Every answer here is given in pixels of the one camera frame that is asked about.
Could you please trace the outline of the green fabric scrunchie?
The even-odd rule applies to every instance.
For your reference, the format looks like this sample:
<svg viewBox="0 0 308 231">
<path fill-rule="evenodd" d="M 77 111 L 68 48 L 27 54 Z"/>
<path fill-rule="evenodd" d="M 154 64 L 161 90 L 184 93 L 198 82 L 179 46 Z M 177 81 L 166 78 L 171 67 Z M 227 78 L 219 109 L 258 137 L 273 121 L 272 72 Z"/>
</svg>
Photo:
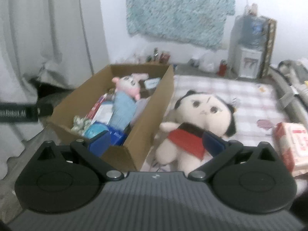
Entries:
<svg viewBox="0 0 308 231">
<path fill-rule="evenodd" d="M 91 123 L 91 119 L 75 116 L 73 118 L 73 127 L 71 128 L 71 131 L 83 136 L 85 131 L 91 126 Z"/>
</svg>

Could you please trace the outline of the blue tissue pack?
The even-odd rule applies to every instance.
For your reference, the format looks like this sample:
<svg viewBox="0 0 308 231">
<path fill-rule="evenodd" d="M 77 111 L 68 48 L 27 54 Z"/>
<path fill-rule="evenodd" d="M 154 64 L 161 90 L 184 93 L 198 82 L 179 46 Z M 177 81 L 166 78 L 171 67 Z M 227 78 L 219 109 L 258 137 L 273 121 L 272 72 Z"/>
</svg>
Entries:
<svg viewBox="0 0 308 231">
<path fill-rule="evenodd" d="M 83 133 L 83 136 L 88 139 L 91 139 L 104 131 L 109 132 L 111 136 L 112 146 L 121 146 L 127 138 L 127 135 L 124 132 L 115 129 L 109 125 L 106 125 L 104 123 L 100 123 L 98 121 L 91 124 L 89 128 Z"/>
</svg>

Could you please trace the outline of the plush doll red dress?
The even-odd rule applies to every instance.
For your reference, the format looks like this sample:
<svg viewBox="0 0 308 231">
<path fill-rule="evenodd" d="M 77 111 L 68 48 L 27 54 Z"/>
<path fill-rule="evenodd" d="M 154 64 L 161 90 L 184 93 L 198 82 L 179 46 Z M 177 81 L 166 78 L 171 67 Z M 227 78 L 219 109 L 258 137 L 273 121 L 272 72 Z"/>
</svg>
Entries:
<svg viewBox="0 0 308 231">
<path fill-rule="evenodd" d="M 167 136 L 157 147 L 155 157 L 165 166 L 177 162 L 177 170 L 188 175 L 198 168 L 208 151 L 203 133 L 231 137 L 236 133 L 235 108 L 214 94 L 189 90 L 174 106 L 174 121 L 160 124 Z"/>
</svg>

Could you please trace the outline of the white water dispenser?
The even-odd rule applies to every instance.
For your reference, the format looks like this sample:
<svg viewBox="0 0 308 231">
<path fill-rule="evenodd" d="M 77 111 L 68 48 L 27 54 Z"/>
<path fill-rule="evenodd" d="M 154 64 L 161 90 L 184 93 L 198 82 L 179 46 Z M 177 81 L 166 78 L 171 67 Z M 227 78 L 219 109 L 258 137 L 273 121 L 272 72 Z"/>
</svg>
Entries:
<svg viewBox="0 0 308 231">
<path fill-rule="evenodd" d="M 257 78 L 263 52 L 258 49 L 239 48 L 239 76 L 242 78 Z"/>
</svg>

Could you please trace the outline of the light blue towel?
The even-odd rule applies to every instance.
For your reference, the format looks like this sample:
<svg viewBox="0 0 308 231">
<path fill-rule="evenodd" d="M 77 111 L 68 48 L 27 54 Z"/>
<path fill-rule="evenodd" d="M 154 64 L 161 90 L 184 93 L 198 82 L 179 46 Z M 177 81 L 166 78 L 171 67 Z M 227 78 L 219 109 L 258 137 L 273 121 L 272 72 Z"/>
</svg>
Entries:
<svg viewBox="0 0 308 231">
<path fill-rule="evenodd" d="M 136 101 L 122 91 L 118 91 L 114 97 L 113 114 L 109 125 L 120 131 L 124 131 L 130 124 L 136 112 Z"/>
</svg>

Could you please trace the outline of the grey curtain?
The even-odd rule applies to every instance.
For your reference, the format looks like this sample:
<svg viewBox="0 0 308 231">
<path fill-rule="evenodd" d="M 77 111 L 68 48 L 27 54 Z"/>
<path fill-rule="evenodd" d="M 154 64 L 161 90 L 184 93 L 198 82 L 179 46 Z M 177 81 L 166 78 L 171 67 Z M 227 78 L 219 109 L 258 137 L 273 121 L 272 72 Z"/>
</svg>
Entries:
<svg viewBox="0 0 308 231">
<path fill-rule="evenodd" d="M 100 0 L 1 0 L 1 102 L 74 89 L 109 63 Z"/>
</svg>

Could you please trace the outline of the white small box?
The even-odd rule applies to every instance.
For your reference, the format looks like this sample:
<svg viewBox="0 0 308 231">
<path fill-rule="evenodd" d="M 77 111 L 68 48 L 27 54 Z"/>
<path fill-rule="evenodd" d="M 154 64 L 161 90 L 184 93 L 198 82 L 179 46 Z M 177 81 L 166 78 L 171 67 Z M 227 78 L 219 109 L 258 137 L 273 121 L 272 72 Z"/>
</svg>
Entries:
<svg viewBox="0 0 308 231">
<path fill-rule="evenodd" d="M 155 89 L 160 83 L 161 78 L 152 78 L 144 81 L 144 86 L 147 90 Z"/>
</svg>

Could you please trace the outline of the blue water jug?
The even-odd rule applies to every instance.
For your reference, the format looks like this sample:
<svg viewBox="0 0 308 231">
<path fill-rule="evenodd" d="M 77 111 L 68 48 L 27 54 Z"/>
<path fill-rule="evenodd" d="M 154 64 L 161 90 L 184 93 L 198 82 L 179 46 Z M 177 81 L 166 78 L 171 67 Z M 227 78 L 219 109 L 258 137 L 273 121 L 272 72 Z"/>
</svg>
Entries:
<svg viewBox="0 0 308 231">
<path fill-rule="evenodd" d="M 241 44 L 248 49 L 261 49 L 264 46 L 267 29 L 267 20 L 264 17 L 244 16 Z"/>
</svg>

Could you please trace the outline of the red white wet wipes pack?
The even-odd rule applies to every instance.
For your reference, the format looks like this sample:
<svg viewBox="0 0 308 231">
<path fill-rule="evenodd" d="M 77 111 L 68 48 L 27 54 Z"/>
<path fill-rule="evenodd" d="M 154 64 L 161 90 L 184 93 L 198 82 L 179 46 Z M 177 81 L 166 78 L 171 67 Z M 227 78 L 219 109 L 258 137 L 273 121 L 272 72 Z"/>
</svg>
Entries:
<svg viewBox="0 0 308 231">
<path fill-rule="evenodd" d="M 278 123 L 274 138 L 287 170 L 293 177 L 307 173 L 307 130 L 299 123 Z"/>
</svg>

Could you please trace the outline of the red thermos bottle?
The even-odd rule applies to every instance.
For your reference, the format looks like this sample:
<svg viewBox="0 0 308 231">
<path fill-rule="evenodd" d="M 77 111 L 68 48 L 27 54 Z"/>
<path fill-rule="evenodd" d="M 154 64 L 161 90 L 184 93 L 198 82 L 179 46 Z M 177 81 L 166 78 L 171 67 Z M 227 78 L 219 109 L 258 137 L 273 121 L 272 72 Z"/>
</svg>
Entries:
<svg viewBox="0 0 308 231">
<path fill-rule="evenodd" d="M 225 59 L 222 59 L 219 65 L 219 69 L 217 72 L 217 75 L 220 77 L 224 77 L 227 72 L 228 64 Z"/>
</svg>

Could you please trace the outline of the pink plush toy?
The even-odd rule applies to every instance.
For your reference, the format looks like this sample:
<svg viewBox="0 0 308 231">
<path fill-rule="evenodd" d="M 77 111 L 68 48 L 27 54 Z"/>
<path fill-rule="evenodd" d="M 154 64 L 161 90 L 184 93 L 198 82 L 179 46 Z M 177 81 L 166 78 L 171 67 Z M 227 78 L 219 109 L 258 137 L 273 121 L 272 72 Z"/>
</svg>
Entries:
<svg viewBox="0 0 308 231">
<path fill-rule="evenodd" d="M 112 78 L 112 82 L 115 83 L 115 91 L 122 91 L 135 99 L 136 101 L 141 99 L 141 86 L 139 82 L 141 80 L 147 80 L 149 75 L 147 73 L 133 73 L 128 76 L 114 77 Z"/>
</svg>

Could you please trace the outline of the white plastic bag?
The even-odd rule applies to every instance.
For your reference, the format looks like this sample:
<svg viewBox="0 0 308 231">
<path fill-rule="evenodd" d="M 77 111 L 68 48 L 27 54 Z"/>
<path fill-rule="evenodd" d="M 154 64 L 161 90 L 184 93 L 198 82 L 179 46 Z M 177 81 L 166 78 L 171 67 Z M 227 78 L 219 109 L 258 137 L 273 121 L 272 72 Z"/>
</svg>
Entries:
<svg viewBox="0 0 308 231">
<path fill-rule="evenodd" d="M 213 73 L 215 71 L 214 53 L 206 52 L 197 58 L 197 68 L 206 73 Z"/>
</svg>

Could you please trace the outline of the teal floral wall cloth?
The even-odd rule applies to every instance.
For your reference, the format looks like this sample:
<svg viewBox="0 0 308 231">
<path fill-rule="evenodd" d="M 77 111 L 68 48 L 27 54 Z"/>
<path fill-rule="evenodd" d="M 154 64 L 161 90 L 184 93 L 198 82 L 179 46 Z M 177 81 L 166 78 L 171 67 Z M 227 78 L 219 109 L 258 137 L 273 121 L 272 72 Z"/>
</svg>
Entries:
<svg viewBox="0 0 308 231">
<path fill-rule="evenodd" d="M 130 35 L 146 35 L 205 49 L 221 48 L 235 0 L 126 0 Z"/>
</svg>

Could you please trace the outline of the brown cardboard box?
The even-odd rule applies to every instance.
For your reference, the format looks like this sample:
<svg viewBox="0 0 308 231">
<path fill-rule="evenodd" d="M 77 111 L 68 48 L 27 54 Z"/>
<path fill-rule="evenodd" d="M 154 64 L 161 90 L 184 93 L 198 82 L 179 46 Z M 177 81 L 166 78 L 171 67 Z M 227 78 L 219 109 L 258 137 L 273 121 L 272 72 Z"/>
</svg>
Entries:
<svg viewBox="0 0 308 231">
<path fill-rule="evenodd" d="M 120 171 L 138 171 L 169 105 L 173 75 L 170 65 L 108 65 L 66 96 L 47 122 L 64 144 L 106 130 L 110 141 L 90 150 Z"/>
</svg>

